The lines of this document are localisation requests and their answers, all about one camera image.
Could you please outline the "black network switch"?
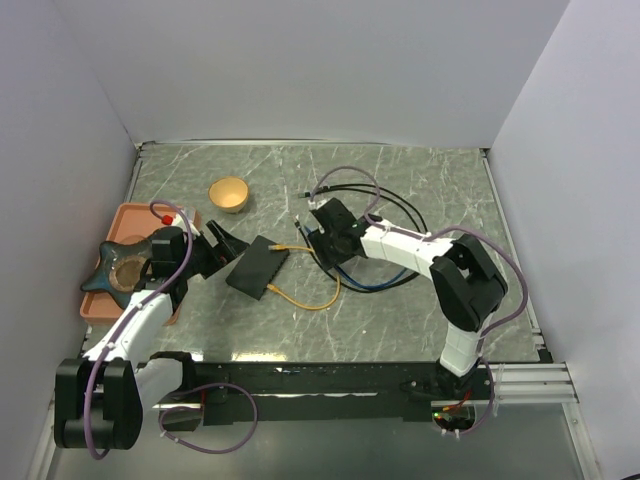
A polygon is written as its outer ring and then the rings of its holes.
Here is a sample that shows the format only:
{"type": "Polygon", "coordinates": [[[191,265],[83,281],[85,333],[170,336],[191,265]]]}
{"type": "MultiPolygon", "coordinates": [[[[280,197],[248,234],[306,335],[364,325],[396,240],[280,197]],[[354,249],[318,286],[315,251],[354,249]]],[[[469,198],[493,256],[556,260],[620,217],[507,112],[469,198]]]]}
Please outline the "black network switch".
{"type": "Polygon", "coordinates": [[[258,235],[226,277],[226,284],[260,300],[289,256],[288,250],[273,250],[275,242],[258,235]]]}

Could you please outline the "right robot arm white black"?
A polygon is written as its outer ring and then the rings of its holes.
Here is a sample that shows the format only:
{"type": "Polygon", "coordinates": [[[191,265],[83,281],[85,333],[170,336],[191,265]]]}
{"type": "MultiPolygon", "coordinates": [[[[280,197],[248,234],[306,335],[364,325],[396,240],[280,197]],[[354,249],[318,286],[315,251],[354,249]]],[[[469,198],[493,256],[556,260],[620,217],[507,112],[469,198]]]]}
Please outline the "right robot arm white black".
{"type": "Polygon", "coordinates": [[[448,398],[463,396],[472,386],[470,371],[480,356],[482,330],[508,292],[480,241],[469,234],[432,238],[378,216],[357,218],[336,198],[311,201],[309,210],[319,227],[308,240],[323,269],[359,256],[387,261],[432,282],[448,321],[437,386],[448,398]]]}

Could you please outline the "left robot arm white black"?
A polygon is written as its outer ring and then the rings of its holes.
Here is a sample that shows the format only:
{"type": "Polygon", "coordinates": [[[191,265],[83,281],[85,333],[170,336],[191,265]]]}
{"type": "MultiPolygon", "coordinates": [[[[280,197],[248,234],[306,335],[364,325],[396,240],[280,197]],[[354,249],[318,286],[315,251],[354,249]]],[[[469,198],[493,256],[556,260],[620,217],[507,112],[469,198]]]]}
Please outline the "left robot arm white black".
{"type": "Polygon", "coordinates": [[[215,244],[178,224],[134,244],[100,244],[99,263],[82,288],[108,292],[123,313],[93,348],[56,370],[57,446],[88,449],[97,459],[111,450],[128,450],[157,402],[168,395],[185,402],[196,394],[200,379],[191,354],[147,350],[179,309],[189,280],[212,276],[249,246],[215,221],[207,227],[215,244]]]}

